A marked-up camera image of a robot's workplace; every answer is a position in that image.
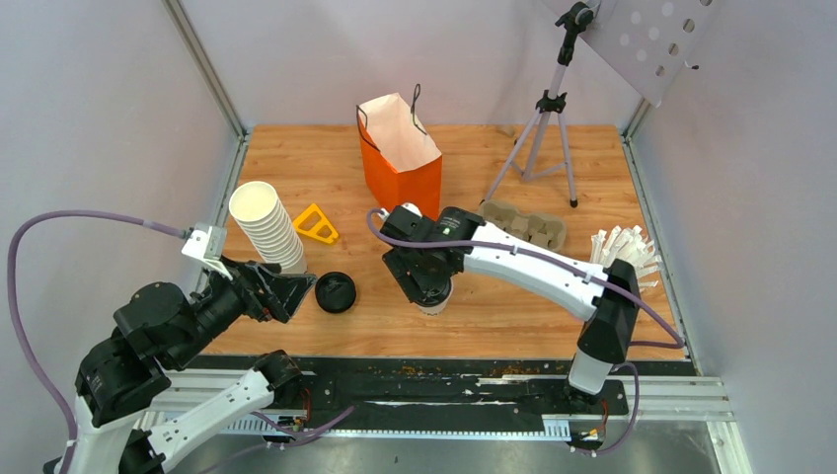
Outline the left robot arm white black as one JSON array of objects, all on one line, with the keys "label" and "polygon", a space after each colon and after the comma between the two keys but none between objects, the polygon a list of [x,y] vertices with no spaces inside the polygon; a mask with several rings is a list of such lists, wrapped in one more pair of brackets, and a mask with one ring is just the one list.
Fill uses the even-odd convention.
[{"label": "left robot arm white black", "polygon": [[317,282],[312,274],[286,274],[278,264],[223,258],[221,267],[208,272],[201,292],[185,295],[173,283],[152,282],[114,313],[114,331],[79,366],[71,451],[46,462],[43,472],[167,473],[245,415],[300,400],[301,369],[276,350],[171,422],[136,427],[171,387],[171,373],[185,370],[240,316],[286,323]]}]

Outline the white paper coffee cup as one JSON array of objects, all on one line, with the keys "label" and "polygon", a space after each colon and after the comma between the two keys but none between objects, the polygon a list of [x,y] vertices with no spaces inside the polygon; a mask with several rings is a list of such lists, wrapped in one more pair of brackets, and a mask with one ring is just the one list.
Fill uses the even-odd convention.
[{"label": "white paper coffee cup", "polygon": [[446,308],[452,292],[453,289],[449,287],[423,301],[414,302],[414,306],[424,315],[436,316]]}]

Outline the black coffee cup lid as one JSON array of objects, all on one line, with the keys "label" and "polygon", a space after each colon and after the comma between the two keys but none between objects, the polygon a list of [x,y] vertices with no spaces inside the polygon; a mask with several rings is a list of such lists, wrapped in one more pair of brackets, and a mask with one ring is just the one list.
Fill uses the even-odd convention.
[{"label": "black coffee cup lid", "polygon": [[342,272],[329,272],[320,276],[314,292],[318,306],[332,314],[349,310],[357,298],[354,280]]}]

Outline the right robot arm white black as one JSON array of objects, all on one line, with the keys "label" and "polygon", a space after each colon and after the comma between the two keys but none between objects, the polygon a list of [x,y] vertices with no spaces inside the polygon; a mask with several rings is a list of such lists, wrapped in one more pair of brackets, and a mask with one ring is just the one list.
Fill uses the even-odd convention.
[{"label": "right robot arm white black", "polygon": [[475,274],[508,282],[565,308],[581,321],[564,398],[588,412],[603,398],[610,371],[627,359],[641,299],[635,269],[574,260],[514,237],[480,215],[446,208],[437,219],[411,203],[372,209],[369,225],[390,245],[382,260],[408,301],[428,315],[440,313],[453,278]]}]

